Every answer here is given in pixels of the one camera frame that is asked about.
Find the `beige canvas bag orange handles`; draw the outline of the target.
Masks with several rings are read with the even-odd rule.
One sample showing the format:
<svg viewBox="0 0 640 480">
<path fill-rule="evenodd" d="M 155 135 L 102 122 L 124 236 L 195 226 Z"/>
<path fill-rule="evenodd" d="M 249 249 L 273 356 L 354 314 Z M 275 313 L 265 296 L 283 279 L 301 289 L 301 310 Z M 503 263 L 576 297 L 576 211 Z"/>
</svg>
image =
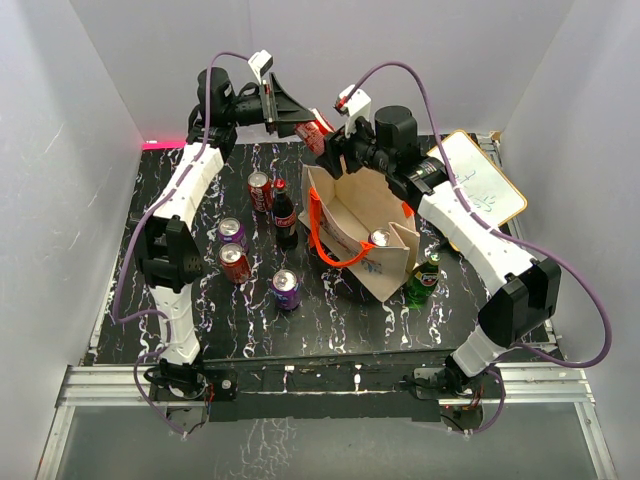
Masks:
<svg viewBox="0 0 640 480">
<path fill-rule="evenodd" d="M 301 197 L 299 219 L 325 264 L 348 269 L 381 302 L 405 283 L 420 235 L 411 209 L 389 190 L 383 174 L 363 168 L 335 180 L 323 168 L 305 165 Z M 390 230 L 389 247 L 368 242 L 377 228 Z"/>
</svg>

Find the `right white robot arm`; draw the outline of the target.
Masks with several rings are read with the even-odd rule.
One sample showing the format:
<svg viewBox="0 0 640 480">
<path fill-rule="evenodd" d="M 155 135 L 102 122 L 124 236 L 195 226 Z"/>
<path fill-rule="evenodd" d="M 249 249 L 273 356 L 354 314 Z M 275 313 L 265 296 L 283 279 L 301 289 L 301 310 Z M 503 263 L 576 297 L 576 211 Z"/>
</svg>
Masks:
<svg viewBox="0 0 640 480">
<path fill-rule="evenodd" d="M 560 266 L 536 259 L 473 219 L 444 160 L 421 151 L 417 122 L 408 108 L 383 107 L 372 121 L 351 112 L 344 102 L 337 109 L 347 120 L 325 136 L 318 165 L 334 179 L 361 168 L 383 174 L 390 191 L 453 243 L 491 294 L 468 338 L 446 358 L 440 372 L 420 384 L 469 396 L 493 361 L 555 313 Z"/>
</svg>

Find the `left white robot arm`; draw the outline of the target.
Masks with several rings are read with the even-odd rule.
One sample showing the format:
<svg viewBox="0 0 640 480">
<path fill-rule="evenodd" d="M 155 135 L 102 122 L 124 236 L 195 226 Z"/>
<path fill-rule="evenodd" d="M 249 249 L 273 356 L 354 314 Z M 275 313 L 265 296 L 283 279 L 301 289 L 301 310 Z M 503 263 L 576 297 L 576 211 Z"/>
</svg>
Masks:
<svg viewBox="0 0 640 480">
<path fill-rule="evenodd" d="M 198 76 L 198 102 L 188 118 L 182 158 L 160 197 L 135 227 L 135 263 L 152 294 L 159 319 L 162 361 L 180 366 L 171 385 L 194 399 L 207 376 L 192 364 L 196 337 L 191 286 L 203 274 L 202 257 L 191 233 L 195 214 L 210 183 L 220 173 L 237 141 L 237 128 L 264 125 L 268 133 L 291 136 L 312 112 L 290 97 L 266 70 L 235 90 L 220 67 Z"/>
</svg>

